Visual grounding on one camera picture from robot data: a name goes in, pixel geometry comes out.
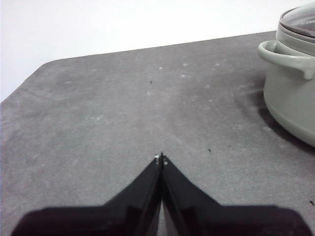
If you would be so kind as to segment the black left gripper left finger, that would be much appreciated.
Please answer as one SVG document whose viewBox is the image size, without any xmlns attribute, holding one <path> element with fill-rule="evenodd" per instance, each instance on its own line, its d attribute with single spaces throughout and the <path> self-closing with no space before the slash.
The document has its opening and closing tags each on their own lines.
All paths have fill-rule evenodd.
<svg viewBox="0 0 315 236">
<path fill-rule="evenodd" d="M 101 206 L 48 207 L 25 214 L 14 236 L 155 236 L 161 205 L 162 156 Z"/>
</svg>

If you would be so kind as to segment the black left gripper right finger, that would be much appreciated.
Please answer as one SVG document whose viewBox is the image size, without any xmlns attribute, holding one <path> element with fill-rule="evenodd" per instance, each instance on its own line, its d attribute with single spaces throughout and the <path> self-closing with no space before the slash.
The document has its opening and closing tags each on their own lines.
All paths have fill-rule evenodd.
<svg viewBox="0 0 315 236">
<path fill-rule="evenodd" d="M 306 236 L 299 213 L 278 206 L 223 206 L 162 155 L 163 203 L 180 236 Z"/>
</svg>

